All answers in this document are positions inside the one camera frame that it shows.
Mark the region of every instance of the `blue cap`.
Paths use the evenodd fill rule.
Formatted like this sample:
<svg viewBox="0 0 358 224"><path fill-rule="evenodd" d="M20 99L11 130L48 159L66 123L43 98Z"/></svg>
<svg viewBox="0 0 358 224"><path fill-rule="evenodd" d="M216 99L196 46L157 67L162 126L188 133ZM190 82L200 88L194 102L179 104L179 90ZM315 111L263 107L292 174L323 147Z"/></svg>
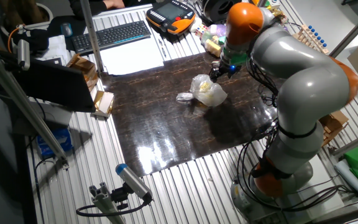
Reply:
<svg viewBox="0 0 358 224"><path fill-rule="evenodd" d="M116 173L119 175L127 166L127 164L119 164L116 166Z"/></svg>

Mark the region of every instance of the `computer mouse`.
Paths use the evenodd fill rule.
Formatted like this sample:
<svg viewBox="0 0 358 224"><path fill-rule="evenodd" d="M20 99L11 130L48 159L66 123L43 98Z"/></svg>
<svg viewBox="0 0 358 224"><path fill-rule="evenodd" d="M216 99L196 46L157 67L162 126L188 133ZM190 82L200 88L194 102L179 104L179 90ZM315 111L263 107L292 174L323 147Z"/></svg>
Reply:
<svg viewBox="0 0 358 224"><path fill-rule="evenodd" d="M62 25L60 25L60 30L65 37L71 37L73 35L71 24L69 24L68 22L65 22Z"/></svg>

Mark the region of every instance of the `keyboard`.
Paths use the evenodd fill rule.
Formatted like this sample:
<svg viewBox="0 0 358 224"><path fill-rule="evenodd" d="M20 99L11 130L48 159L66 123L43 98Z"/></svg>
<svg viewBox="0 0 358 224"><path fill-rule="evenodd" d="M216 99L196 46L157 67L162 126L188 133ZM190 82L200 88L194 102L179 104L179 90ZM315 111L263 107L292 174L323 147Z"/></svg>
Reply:
<svg viewBox="0 0 358 224"><path fill-rule="evenodd" d="M144 38L149 38L151 33L144 21L131 22L124 25L96 31L100 50L127 44ZM89 34L78 35L71 38L75 52L78 54L92 53L92 45Z"/></svg>

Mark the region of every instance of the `person's hand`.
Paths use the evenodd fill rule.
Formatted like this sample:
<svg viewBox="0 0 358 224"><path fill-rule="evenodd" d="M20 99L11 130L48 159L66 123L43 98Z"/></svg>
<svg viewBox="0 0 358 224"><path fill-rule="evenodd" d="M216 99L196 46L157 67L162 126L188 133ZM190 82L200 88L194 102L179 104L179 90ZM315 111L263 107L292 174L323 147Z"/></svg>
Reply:
<svg viewBox="0 0 358 224"><path fill-rule="evenodd" d="M104 0L103 1L107 9L122 9L125 8L124 2L122 0Z"/></svg>

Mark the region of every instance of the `crumpled plastic bag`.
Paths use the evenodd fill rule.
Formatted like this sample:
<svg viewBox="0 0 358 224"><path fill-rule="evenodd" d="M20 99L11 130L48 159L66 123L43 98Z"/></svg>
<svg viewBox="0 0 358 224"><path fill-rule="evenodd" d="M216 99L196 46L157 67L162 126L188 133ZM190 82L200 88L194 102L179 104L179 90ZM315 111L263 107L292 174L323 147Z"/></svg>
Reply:
<svg viewBox="0 0 358 224"><path fill-rule="evenodd" d="M197 75L191 82L190 92L179 93L177 101L196 98L206 106L217 106L223 103L226 97L227 93L223 91L219 84L213 83L209 75Z"/></svg>

